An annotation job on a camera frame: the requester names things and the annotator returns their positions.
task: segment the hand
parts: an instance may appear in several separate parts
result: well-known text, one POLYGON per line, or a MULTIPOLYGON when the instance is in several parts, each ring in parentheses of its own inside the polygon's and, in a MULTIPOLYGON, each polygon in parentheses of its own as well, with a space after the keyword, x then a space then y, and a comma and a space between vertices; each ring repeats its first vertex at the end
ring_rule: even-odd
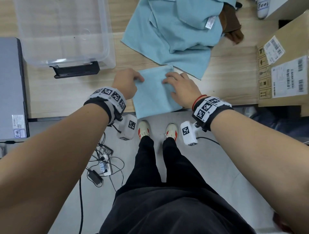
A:
POLYGON ((202 95, 194 81, 186 73, 169 72, 165 76, 167 78, 163 80, 163 83, 171 84, 176 91, 171 92, 175 102, 182 107, 191 109, 195 100, 202 95))
POLYGON ((137 91, 134 83, 135 79, 138 79, 140 82, 145 81, 142 75, 139 72, 134 71, 132 68, 118 71, 114 78, 112 88, 118 89, 126 100, 131 99, 137 91))

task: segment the folded blue cloth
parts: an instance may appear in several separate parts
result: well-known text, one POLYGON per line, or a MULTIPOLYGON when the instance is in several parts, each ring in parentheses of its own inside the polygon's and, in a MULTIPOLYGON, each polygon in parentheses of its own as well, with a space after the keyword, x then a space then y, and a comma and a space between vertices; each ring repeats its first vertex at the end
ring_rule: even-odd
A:
POLYGON ((121 41, 156 63, 171 64, 201 79, 210 48, 222 35, 218 17, 211 30, 205 24, 209 15, 221 12, 222 2, 236 4, 236 0, 140 0, 121 41))
POLYGON ((133 103, 138 119, 182 109, 171 96, 171 92, 175 92, 173 86, 162 84, 165 74, 173 71, 172 65, 139 71, 145 81, 135 81, 137 92, 133 103))

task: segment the table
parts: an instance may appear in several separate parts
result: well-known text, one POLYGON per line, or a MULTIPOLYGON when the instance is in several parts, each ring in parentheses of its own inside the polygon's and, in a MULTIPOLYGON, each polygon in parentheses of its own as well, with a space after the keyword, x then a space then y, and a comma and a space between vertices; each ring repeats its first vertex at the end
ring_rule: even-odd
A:
MULTIPOLYGON (((257 103, 257 58, 255 45, 278 29, 277 21, 258 20, 256 5, 239 0, 237 13, 245 39, 239 45, 223 38, 212 50, 212 57, 202 80, 191 77, 203 94, 217 96, 232 105, 257 103)), ((28 118, 68 116, 80 108, 87 96, 102 86, 110 86, 116 71, 132 67, 142 70, 158 64, 120 42, 138 0, 109 0, 116 50, 116 68, 97 75, 54 79, 52 68, 25 64, 28 118)), ((0 0, 0 36, 18 37, 13 0, 0 0)), ((134 112, 128 100, 126 112, 134 112)))

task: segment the red string bracelet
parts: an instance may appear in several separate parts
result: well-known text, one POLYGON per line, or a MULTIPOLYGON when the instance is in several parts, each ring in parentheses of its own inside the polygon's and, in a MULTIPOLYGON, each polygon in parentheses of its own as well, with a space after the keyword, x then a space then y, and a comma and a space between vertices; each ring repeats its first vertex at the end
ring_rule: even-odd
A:
POLYGON ((192 110, 193 110, 195 104, 197 103, 197 101, 198 101, 201 97, 204 97, 204 96, 207 97, 207 95, 204 94, 204 95, 199 96, 199 97, 195 100, 195 102, 194 102, 193 105, 192 105, 192 110))

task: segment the transparent bin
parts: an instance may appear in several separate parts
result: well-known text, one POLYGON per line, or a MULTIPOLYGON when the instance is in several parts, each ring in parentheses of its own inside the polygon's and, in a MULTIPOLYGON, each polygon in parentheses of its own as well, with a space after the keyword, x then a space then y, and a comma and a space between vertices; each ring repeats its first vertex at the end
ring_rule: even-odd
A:
POLYGON ((25 60, 36 67, 98 61, 114 68, 108 0, 14 0, 25 60))

